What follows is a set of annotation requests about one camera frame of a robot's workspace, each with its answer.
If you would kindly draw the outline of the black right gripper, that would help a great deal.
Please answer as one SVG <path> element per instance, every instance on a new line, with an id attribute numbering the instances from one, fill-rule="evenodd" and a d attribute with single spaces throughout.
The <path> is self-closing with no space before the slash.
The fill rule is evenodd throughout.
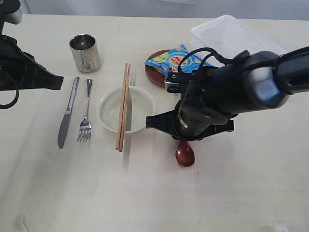
<path id="1" fill-rule="evenodd" d="M 146 128 L 171 135 L 174 139 L 202 140 L 222 132 L 233 132 L 234 121 L 230 113 L 210 106 L 204 99 L 210 78 L 198 72 L 170 72 L 166 76 L 168 92 L 180 93 L 175 109 L 146 117 Z"/>

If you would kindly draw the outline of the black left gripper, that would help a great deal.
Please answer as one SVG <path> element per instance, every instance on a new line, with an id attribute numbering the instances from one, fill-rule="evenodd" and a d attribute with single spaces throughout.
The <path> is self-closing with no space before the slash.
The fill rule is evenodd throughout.
<path id="1" fill-rule="evenodd" d="M 12 80 L 0 74 L 1 91 L 24 89 L 61 90 L 63 77 L 54 75 L 35 61 L 34 56 L 21 51 L 17 40 L 2 35 L 0 37 L 0 71 Z"/>

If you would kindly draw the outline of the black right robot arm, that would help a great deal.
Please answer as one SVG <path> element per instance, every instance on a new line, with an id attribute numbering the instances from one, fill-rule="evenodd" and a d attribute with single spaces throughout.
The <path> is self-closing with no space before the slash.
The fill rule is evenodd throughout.
<path id="1" fill-rule="evenodd" d="M 202 48 L 222 67 L 201 62 L 185 73 L 181 67 L 166 77 L 169 93 L 181 98 L 175 109 L 148 116 L 146 126 L 174 139 L 202 140 L 234 130 L 240 113 L 276 109 L 296 93 L 309 89 L 309 49 L 278 55 L 270 51 L 243 51 L 228 59 L 209 47 Z"/>

